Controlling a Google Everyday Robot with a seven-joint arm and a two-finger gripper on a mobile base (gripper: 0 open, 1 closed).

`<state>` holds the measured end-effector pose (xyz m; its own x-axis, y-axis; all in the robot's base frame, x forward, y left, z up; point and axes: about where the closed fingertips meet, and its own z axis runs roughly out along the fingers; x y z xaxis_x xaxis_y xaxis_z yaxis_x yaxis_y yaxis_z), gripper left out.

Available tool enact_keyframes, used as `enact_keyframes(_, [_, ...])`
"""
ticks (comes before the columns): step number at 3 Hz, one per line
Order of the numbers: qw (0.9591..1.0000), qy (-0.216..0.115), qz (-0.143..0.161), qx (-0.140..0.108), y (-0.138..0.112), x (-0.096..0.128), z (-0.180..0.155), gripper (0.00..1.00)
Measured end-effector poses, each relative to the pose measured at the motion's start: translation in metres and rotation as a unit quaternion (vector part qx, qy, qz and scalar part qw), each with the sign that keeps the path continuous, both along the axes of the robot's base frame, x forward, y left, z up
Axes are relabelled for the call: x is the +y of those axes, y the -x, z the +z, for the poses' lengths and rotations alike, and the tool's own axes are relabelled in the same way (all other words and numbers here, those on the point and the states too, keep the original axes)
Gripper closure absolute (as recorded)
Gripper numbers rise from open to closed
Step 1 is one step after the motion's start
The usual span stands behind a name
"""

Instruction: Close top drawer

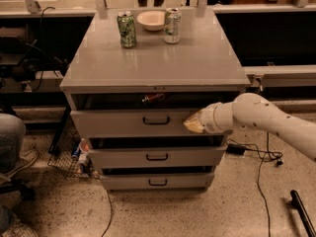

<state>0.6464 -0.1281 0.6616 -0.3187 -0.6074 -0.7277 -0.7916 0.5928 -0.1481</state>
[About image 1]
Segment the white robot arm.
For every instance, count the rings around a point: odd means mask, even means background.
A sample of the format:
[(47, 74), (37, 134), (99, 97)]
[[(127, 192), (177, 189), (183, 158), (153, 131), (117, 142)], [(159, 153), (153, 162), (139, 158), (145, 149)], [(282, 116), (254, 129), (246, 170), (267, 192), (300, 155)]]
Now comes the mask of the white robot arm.
[(241, 94), (233, 102), (210, 104), (187, 118), (184, 126), (195, 133), (210, 134), (233, 129), (262, 130), (316, 161), (316, 124), (286, 114), (254, 93)]

